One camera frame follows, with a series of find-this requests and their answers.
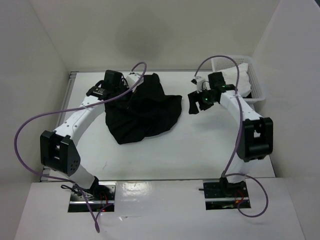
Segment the black skirt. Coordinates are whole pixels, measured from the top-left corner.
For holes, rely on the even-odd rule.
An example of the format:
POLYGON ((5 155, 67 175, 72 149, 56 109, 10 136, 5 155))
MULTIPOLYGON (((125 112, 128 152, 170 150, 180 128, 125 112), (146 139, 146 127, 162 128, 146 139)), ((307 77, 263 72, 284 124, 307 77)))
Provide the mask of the black skirt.
POLYGON ((171 130, 182 113, 182 96, 166 95, 159 75, 152 73, 144 76, 135 91, 104 107, 109 131, 123 145, 171 130))

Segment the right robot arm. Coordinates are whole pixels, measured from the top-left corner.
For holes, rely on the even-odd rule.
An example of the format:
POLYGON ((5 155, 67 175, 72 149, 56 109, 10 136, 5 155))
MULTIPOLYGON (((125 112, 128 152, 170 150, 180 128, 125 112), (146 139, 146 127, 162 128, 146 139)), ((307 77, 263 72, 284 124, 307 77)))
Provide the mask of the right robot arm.
POLYGON ((219 179, 219 192, 229 197, 243 186, 250 162, 263 160, 273 152, 273 121, 253 110, 220 72, 209 74, 208 79, 195 76, 191 82, 196 90, 188 94, 189 114, 196 115, 218 103, 239 125, 235 148, 219 179))

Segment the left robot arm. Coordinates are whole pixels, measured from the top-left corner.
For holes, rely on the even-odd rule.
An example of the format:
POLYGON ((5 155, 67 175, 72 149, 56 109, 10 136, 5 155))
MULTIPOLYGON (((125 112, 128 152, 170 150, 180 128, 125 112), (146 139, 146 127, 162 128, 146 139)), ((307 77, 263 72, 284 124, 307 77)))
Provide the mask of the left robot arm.
POLYGON ((111 190, 99 184, 99 179, 81 165, 77 145, 94 120, 105 110, 104 101, 124 92, 132 92, 143 82, 143 77, 131 72, 124 77, 121 72, 106 70, 104 79, 86 93, 80 109, 53 131, 45 130, 40 136, 41 164, 67 177, 81 188, 88 200, 110 197, 111 190))

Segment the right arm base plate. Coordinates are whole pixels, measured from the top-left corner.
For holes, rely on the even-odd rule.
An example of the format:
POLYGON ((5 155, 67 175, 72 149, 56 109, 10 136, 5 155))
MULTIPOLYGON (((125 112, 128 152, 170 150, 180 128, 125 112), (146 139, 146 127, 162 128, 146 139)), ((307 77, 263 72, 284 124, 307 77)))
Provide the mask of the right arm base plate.
POLYGON ((198 189, 203 192, 205 209, 229 210, 250 209, 251 203, 245 181, 229 183, 227 180, 204 180, 203 186, 198 189))

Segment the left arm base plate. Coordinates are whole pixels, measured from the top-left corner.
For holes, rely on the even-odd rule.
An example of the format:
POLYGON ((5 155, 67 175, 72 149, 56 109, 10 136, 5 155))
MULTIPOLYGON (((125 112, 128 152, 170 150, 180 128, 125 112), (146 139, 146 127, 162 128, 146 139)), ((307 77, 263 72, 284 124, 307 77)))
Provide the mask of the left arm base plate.
MULTIPOLYGON (((98 193, 96 196, 90 195, 85 192, 87 201, 93 213, 113 212, 115 210, 115 196, 116 196, 116 182, 115 181, 102 181, 99 183, 101 186, 108 188, 106 193, 98 193)), ((79 190, 72 186, 68 205, 69 213, 87 213, 89 212, 85 199, 79 190)))

